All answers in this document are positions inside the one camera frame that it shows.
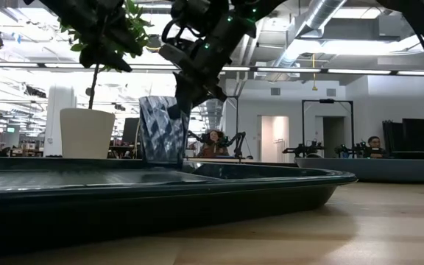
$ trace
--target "fluorescent light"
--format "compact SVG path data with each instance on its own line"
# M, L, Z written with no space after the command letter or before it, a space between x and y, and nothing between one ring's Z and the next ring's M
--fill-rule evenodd
M388 70L328 69L330 74L390 74Z
M130 65L133 70L179 70L176 66L165 65Z
M79 63L45 63L45 66L48 68L84 68Z
M321 69L258 67L257 71L263 71L268 73L319 73Z
M138 5L141 8L144 9L170 9L170 4L139 4Z
M399 71L397 75L424 76L424 71Z
M223 71L249 71L250 67L242 67L242 66L225 66Z
M0 67L13 67L13 68L17 68L17 67L21 67L21 68L37 68L38 65L37 63L0 63Z

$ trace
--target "ventilation duct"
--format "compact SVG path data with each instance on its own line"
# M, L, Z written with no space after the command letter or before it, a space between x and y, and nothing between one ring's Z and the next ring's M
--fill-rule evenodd
M299 49L293 46L294 39L310 32L317 31L316 37L321 37L322 28L329 22L346 0L312 0L308 11L293 18L288 32L288 47L274 62L274 67L291 67L299 57ZM275 81L281 74L270 74L267 80Z

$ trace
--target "plant stem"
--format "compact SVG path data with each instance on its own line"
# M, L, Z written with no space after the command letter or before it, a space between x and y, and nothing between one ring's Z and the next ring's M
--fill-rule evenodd
M94 88L96 87L96 81L97 81L97 74L99 73L99 63L96 64L96 68L94 69L94 77L93 77L93 84L91 85L91 93L89 94L89 109L93 109L93 102L94 102Z

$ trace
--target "white flower pot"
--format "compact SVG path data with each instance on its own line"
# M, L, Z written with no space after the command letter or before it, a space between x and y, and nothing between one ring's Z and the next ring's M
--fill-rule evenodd
M116 116L99 110L60 111L63 158L105 159Z

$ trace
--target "metal frame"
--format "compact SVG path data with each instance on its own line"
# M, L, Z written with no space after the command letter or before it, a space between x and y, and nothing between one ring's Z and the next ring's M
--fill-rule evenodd
M333 100L333 99L303 99L302 100L302 144L305 145L305 103L317 102L320 104L334 104L334 103L349 103L351 112L351 149L354 149L354 103L353 100Z

